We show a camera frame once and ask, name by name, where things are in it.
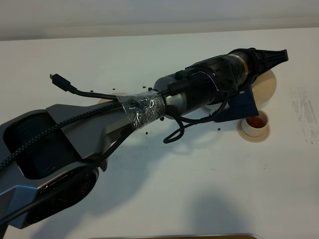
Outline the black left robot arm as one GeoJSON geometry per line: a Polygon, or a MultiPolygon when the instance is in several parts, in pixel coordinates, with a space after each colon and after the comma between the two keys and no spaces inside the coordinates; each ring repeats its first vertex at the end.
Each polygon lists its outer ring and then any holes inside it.
{"type": "Polygon", "coordinates": [[[72,94],[101,99],[82,107],[53,105],[30,111],[0,126],[0,229],[42,221],[84,199],[109,156],[134,131],[164,118],[179,128],[258,115],[252,85],[288,61],[286,50],[239,48],[197,62],[158,79],[137,95],[83,92],[58,74],[52,83],[72,94]]]}

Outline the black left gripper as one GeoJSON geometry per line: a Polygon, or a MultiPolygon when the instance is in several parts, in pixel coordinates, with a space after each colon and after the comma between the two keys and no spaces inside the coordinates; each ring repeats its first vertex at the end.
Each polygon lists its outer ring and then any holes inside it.
{"type": "Polygon", "coordinates": [[[253,82],[258,76],[289,60],[287,49],[271,51],[248,48],[245,54],[248,56],[248,82],[253,82]]]}

